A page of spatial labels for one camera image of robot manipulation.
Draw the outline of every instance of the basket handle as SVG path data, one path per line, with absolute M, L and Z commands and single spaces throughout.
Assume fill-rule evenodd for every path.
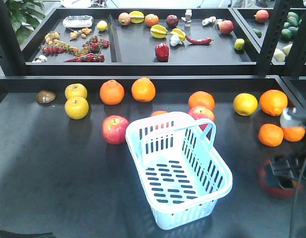
M 198 120 L 193 120 L 190 121 L 188 123 L 185 124 L 181 124 L 181 125 L 176 125 L 176 126 L 170 126 L 170 127 L 166 127 L 166 128 L 162 128 L 162 129 L 158 129 L 155 131 L 152 131 L 150 134 L 144 136 L 140 142 L 139 142 L 139 146 L 138 146 L 138 150 L 136 151 L 136 155 L 138 157 L 141 156 L 141 151 L 144 149 L 143 147 L 143 141 L 147 141 L 149 138 L 151 137 L 155 137 L 157 135 L 166 133 L 166 132 L 171 132 L 171 131 L 177 131 L 177 130 L 183 130 L 183 129 L 187 129 L 196 125 L 202 125 L 202 124 L 208 124 L 206 126 L 206 128 L 204 129 L 204 131 L 202 132 L 202 134 L 200 135 L 200 140 L 205 140 L 206 136 L 208 135 L 208 133 L 211 130 L 211 135 L 210 135 L 210 140 L 209 140 L 209 144 L 208 144 L 208 151 L 211 150 L 212 146 L 213 146 L 213 142 L 214 142 L 214 137 L 216 135 L 216 125 L 215 123 L 210 120 L 210 119 L 206 119 L 206 118 L 202 118 L 202 119 L 198 119 Z

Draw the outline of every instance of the houseplant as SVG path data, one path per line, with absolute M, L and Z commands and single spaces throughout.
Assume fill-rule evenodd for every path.
M 32 28 L 35 29 L 45 15 L 38 9 L 44 10 L 42 0 L 3 0 L 10 16 L 13 30 L 19 44 L 29 37 Z

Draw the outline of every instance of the light blue basket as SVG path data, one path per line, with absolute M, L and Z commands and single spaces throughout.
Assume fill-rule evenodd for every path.
M 204 131 L 200 124 L 208 123 Z M 232 188 L 213 147 L 216 126 L 171 112 L 132 122 L 126 141 L 157 225 L 169 230 L 210 215 Z

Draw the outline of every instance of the red chili pepper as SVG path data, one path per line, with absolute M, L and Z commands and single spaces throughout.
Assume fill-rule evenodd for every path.
M 204 39 L 194 40 L 187 35 L 186 35 L 186 40 L 188 40 L 190 43 L 195 44 L 195 45 L 209 44 L 211 41 L 213 41 L 213 39 L 208 38 L 208 37 Z
M 93 55 L 94 55 L 93 53 L 89 53 L 89 54 L 86 54 L 86 55 L 83 55 L 83 56 L 80 56 L 80 57 L 75 57 L 73 59 L 68 59 L 64 62 L 76 62 L 78 59 L 85 58 L 87 56 L 93 56 Z
M 169 56 L 169 47 L 165 43 L 160 43 L 155 46 L 155 56 L 159 61 L 168 60 Z

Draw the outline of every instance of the avocado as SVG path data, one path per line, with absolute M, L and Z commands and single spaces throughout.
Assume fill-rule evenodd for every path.
M 255 28 L 252 29 L 254 33 L 257 35 L 257 37 L 261 38 L 262 37 L 262 32 L 260 30 L 257 30 Z
M 291 24 L 288 21 L 286 21 L 284 23 L 283 29 L 289 28 L 290 26 L 291 26 Z
M 293 34 L 292 34 L 292 32 L 289 29 L 283 29 L 280 38 L 283 41 L 289 41 L 291 39 L 292 35 Z
M 295 17 L 289 16 L 287 17 L 287 21 L 291 24 L 291 26 L 298 27 L 298 21 Z
M 293 16 L 294 18 L 296 18 L 296 20 L 298 21 L 300 19 L 300 17 L 298 16 L 297 13 L 293 12 L 293 11 L 289 11 L 288 14 L 287 14 L 287 18 L 289 16 Z
M 288 29 L 292 32 L 292 39 L 294 39 L 295 36 L 297 35 L 298 27 L 291 26 Z

